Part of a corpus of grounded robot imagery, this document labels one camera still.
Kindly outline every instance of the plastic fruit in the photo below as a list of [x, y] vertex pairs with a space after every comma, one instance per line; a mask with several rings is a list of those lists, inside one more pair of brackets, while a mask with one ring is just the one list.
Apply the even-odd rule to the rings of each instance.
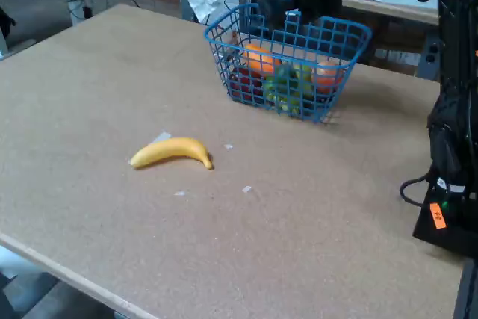
[[178, 156], [195, 158], [201, 161], [208, 170], [213, 168], [208, 150], [200, 141], [190, 137], [173, 137], [151, 143], [138, 151], [129, 161], [129, 164], [134, 168], [140, 168], [166, 158]]
[[[339, 66], [332, 61], [321, 61], [319, 66], [335, 67]], [[331, 93], [337, 90], [338, 85], [344, 79], [344, 69], [324, 69], [323, 67], [317, 68], [317, 76], [314, 76], [314, 82], [317, 84], [317, 92], [319, 93]]]
[[246, 57], [247, 66], [262, 76], [273, 75], [275, 67], [281, 64], [281, 61], [275, 59], [273, 54], [266, 49], [253, 44], [248, 44], [245, 48], [244, 57]]

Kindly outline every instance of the orange sticker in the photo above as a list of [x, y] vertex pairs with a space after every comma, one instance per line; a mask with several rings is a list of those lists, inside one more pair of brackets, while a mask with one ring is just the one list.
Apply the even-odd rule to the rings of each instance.
[[433, 222], [435, 222], [436, 229], [447, 228], [443, 214], [441, 213], [441, 208], [438, 203], [430, 203], [430, 212], [432, 212]]

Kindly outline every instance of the banana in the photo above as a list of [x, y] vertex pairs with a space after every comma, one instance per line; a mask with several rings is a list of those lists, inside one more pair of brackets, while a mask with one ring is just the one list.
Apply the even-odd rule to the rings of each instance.
[[164, 141], [151, 143], [142, 148], [129, 161], [134, 168], [140, 168], [165, 158], [186, 156], [201, 161], [208, 170], [213, 165], [208, 156], [205, 146], [194, 138], [172, 137]]

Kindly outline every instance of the paper scrap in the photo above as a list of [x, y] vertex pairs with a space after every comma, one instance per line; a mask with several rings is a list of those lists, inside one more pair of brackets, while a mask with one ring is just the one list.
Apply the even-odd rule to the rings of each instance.
[[161, 142], [167, 140], [168, 138], [171, 138], [171, 134], [169, 132], [161, 132], [159, 136], [157, 136], [155, 140], [152, 141], [152, 143]]

